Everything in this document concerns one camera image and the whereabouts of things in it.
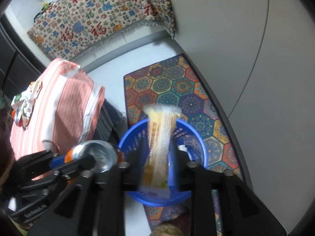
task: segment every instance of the floor mat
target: floor mat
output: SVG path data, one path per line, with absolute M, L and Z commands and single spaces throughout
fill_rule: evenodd
M 231 169 L 240 178 L 236 152 L 211 98 L 183 54 L 125 75 L 125 101 L 129 127 L 145 119 L 148 104 L 169 104 L 182 108 L 182 119 L 202 136 L 209 152 L 207 169 L 222 172 Z M 222 234 L 220 203 L 212 192 L 218 235 Z M 187 211 L 187 205 L 149 207 L 144 205 L 150 228 L 172 220 Z

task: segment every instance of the blue flower print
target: blue flower print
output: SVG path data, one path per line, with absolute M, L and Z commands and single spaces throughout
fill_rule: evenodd
M 107 4 L 103 5 L 103 11 L 108 11 L 113 8 L 113 5 L 111 5 L 109 2 Z
M 88 7 L 93 7 L 94 6 L 94 3 L 92 2 L 92 1 L 89 1 L 88 3 L 87 3 L 87 5 L 86 5 L 86 7 L 88 8 Z
M 132 10 L 132 11 L 129 11 L 129 15 L 134 16 L 134 15 L 136 15 L 136 13 L 134 12 L 134 10 Z
M 80 21 L 74 23 L 74 25 L 73 25 L 73 31 L 74 31 L 76 34 L 80 34 L 83 30 L 84 30 L 84 26 L 81 25 L 81 22 L 80 22 Z

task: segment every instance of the gray wall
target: gray wall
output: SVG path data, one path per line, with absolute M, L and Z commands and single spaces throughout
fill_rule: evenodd
M 290 232 L 315 196 L 315 25 L 299 0 L 269 1 L 172 0 L 175 40 L 233 111 L 254 191 Z

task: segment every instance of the fringed blanket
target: fringed blanket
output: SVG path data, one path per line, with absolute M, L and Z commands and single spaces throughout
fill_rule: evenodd
M 75 61 L 92 48 L 140 25 L 162 25 L 174 37 L 170 0 L 59 0 L 28 31 L 51 59 Z

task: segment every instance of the pink striped cloth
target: pink striped cloth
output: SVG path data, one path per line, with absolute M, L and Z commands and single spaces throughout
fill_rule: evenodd
M 50 149 L 58 154 L 92 139 L 105 88 L 95 84 L 79 65 L 55 59 L 38 78 L 43 87 L 28 128 L 12 126 L 15 158 Z

